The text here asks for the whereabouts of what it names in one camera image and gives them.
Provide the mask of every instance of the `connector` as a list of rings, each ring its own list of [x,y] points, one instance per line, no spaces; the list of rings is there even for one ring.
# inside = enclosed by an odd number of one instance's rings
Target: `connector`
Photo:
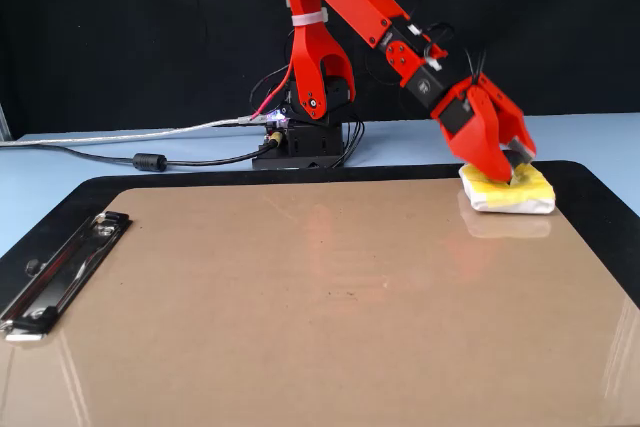
[[[283,139],[283,135],[282,132],[280,131],[275,131],[274,133],[272,133],[269,136],[269,143],[274,142],[276,143],[276,147],[280,147],[280,144],[282,143],[282,139]]]
[[[147,172],[164,172],[167,170],[167,158],[158,154],[136,154],[133,156],[133,166]]]

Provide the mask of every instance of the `black clipboard border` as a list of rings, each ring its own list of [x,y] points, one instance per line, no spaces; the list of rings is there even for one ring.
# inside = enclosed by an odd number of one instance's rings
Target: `black clipboard border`
[[[536,162],[556,191],[556,205],[629,297],[640,307],[640,217],[586,167]],[[0,258],[0,311],[29,281],[31,259],[48,260],[88,217],[120,193],[139,188],[457,178],[460,165],[229,171],[98,177],[80,184]]]

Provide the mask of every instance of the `white cable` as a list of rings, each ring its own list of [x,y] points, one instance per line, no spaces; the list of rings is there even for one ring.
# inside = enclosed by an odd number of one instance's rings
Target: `white cable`
[[[250,115],[238,117],[237,119],[216,120],[206,124],[194,125],[192,127],[184,127],[181,129],[163,130],[160,132],[150,132],[148,134],[129,134],[129,135],[111,135],[104,137],[85,137],[77,139],[39,139],[39,140],[13,140],[0,142],[0,147],[19,147],[27,145],[45,145],[45,144],[93,144],[108,142],[131,142],[134,140],[150,140],[158,137],[166,137],[168,135],[184,134],[193,132],[194,130],[208,129],[210,127],[222,127],[227,125],[260,125],[267,121],[267,115],[259,115],[251,120]]]

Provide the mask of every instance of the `screw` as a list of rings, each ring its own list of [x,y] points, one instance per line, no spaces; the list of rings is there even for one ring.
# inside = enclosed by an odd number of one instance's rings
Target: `screw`
[[[24,271],[27,273],[29,277],[35,277],[41,270],[43,265],[40,263],[38,259],[31,259],[27,262],[27,266]]]

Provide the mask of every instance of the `light blue table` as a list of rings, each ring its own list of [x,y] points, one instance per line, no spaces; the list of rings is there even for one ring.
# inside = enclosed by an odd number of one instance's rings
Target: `light blue table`
[[[573,160],[585,165],[640,214],[640,113],[529,117],[527,125],[538,147],[537,160]],[[149,152],[173,160],[217,159],[255,150],[263,133],[261,127],[218,128],[162,140],[77,149],[121,157]],[[101,133],[30,135],[25,139],[95,135]],[[456,162],[435,122],[401,121],[368,123],[348,166]],[[206,170],[247,169],[251,169],[250,161]],[[0,256],[80,183],[94,177],[136,174],[143,175],[130,166],[92,162],[58,152],[0,151]]]

